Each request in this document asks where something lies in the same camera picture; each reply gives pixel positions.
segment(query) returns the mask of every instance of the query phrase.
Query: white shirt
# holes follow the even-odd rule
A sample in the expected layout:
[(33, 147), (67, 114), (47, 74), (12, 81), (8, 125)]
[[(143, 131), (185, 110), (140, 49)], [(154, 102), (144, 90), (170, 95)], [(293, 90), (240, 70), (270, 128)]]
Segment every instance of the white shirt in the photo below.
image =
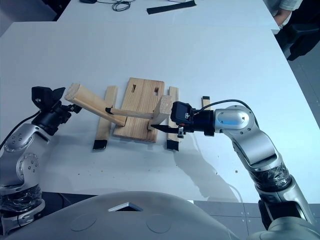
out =
[[(263, 0), (272, 16), (275, 16), (279, 9), (294, 11), (300, 7), (303, 0)], [(291, 13), (288, 18), (281, 24), (281, 28), (289, 22)]]

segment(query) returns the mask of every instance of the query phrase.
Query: cable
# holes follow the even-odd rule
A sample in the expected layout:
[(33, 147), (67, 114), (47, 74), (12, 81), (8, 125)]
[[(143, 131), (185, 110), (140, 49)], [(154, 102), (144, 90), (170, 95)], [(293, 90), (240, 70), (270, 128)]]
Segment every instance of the cable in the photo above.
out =
[(241, 100), (237, 100), (237, 99), (228, 99), (228, 100), (222, 100), (222, 101), (216, 101), (216, 102), (213, 102), (213, 103), (210, 103), (206, 106), (204, 106), (203, 108), (201, 108), (197, 113), (195, 113), (195, 115), (199, 114), (200, 112), (202, 112), (203, 110), (211, 107), (211, 106), (214, 106), (214, 105), (218, 105), (218, 104), (224, 104), (224, 103), (229, 103), (229, 102), (236, 102), (236, 103), (240, 103), (242, 104), (243, 106), (245, 106), (247, 109), (249, 109), (253, 116), (254, 116), (254, 122), (255, 124), (257, 125), (257, 127), (259, 128), (259, 124), (258, 124), (258, 121), (257, 121), (257, 118), (254, 114), (254, 111), (251, 110), (251, 108), (244, 102), (244, 101), (241, 101)]
[(26, 119), (22, 120), (21, 122), (19, 122), (10, 132), (9, 134), (5, 137), (5, 139), (3, 140), (3, 142), (0, 145), (0, 150), (2, 149), (2, 147), (5, 145), (6, 141), (8, 140), (8, 138), (10, 138), (10, 136), (15, 132), (15, 130), (17, 130), (18, 127), (20, 127), (21, 124), (23, 124), (24, 122), (34, 118), (35, 116), (37, 116), (41, 111), (37, 111), (35, 114), (33, 114), (30, 117), (27, 117)]
[(61, 194), (61, 193), (57, 193), (60, 197), (61, 197), (61, 200), (62, 200), (62, 207), (61, 209), (65, 208), (65, 198), (64, 196)]
[(96, 2), (100, 3), (100, 4), (112, 4), (113, 11), (122, 12), (122, 11), (129, 9), (131, 6), (131, 3), (134, 2), (135, 0), (131, 0), (131, 1), (111, 0), (111, 1), (114, 1), (114, 2), (106, 2), (106, 1), (96, 1)]
[(69, 203), (69, 206), (72, 205), (73, 203), (67, 198), (65, 197), (62, 193), (58, 193), (64, 200), (66, 200)]

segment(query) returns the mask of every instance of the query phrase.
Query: wooden plank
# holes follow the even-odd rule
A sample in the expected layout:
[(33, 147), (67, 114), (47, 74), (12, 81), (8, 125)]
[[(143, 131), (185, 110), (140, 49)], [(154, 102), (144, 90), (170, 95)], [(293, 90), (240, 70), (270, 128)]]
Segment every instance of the wooden plank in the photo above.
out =
[(95, 95), (93, 92), (79, 83), (71, 84), (66, 95), (64, 96), (64, 99), (119, 126), (124, 126), (126, 124), (127, 117), (116, 116), (107, 113), (106, 107), (110, 106), (106, 106), (106, 103), (102, 98)]
[[(104, 102), (106, 106), (114, 106), (116, 103), (118, 88), (117, 86), (108, 86), (105, 91)], [(106, 148), (110, 137), (111, 122), (102, 117), (99, 119), (98, 129), (93, 144), (93, 150), (102, 150)]]
[(203, 96), (202, 97), (202, 107), (207, 106), (209, 104), (210, 104), (210, 97), (209, 96)]
[(160, 98), (153, 111), (153, 118), (148, 123), (148, 130), (154, 129), (151, 125), (161, 124), (170, 116), (172, 105), (173, 101), (171, 100), (171, 96), (163, 95)]
[[(179, 101), (179, 88), (170, 86), (169, 87), (169, 96), (171, 96), (171, 100), (173, 102)], [(170, 117), (168, 119), (168, 125), (171, 128), (177, 128), (175, 122), (171, 121)], [(181, 142), (181, 138), (178, 138), (177, 134), (168, 133), (167, 140), (166, 140), (166, 148), (171, 150), (179, 150), (179, 143)]]
[(111, 113), (113, 115), (119, 115), (119, 116), (140, 118), (140, 119), (152, 119), (154, 117), (154, 114), (150, 112), (120, 110), (117, 108), (109, 108), (109, 111), (107, 111), (107, 113)]
[[(153, 113), (158, 101), (164, 94), (165, 83), (131, 77), (125, 94), (121, 110), (143, 113)], [(158, 130), (148, 130), (148, 119), (127, 117), (125, 126), (117, 126), (114, 136), (156, 142)]]

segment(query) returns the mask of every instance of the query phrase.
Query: wood grain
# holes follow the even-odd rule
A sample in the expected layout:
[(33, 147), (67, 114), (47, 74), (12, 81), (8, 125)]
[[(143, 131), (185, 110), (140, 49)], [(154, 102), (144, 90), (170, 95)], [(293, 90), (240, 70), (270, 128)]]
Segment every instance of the wood grain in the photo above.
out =
[[(179, 88), (174, 87), (174, 86), (170, 86), (169, 87), (169, 96), (171, 96), (171, 100), (173, 102), (179, 101)], [(178, 127), (175, 122), (171, 121), (170, 117), (168, 119), (168, 125), (171, 128), (177, 128)], [(167, 140), (176, 141), (176, 142), (180, 143), (181, 142), (181, 138), (178, 138), (177, 136), (178, 136), (177, 134), (168, 133), (167, 134)]]
[(207, 106), (210, 104), (210, 97), (209, 96), (203, 96), (201, 99), (202, 107)]
[(161, 124), (170, 116), (172, 105), (173, 102), (171, 100), (171, 96), (163, 95), (160, 98), (153, 111), (153, 118), (148, 123), (148, 130), (154, 129), (151, 125)]
[[(143, 113), (153, 113), (158, 101), (164, 94), (165, 83), (131, 77), (125, 94), (121, 110)], [(117, 126), (114, 136), (156, 142), (158, 130), (148, 130), (148, 119), (127, 117), (125, 126)]]
[[(108, 86), (105, 91), (104, 102), (107, 106), (114, 106), (116, 103), (118, 88), (116, 86)], [(100, 117), (98, 129), (96, 131), (95, 140), (108, 140), (110, 137), (111, 122)]]
[(125, 116), (116, 116), (107, 113), (106, 107), (110, 106), (106, 106), (106, 103), (102, 98), (79, 83), (71, 84), (64, 99), (119, 126), (124, 126), (126, 124)]

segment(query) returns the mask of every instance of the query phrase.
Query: person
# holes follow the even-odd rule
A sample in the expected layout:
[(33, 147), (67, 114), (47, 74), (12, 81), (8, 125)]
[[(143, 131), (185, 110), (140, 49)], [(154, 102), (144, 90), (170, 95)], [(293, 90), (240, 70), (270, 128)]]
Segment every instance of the person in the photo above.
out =
[(303, 0), (263, 0), (276, 24), (282, 29), (289, 22), (291, 13), (300, 7)]

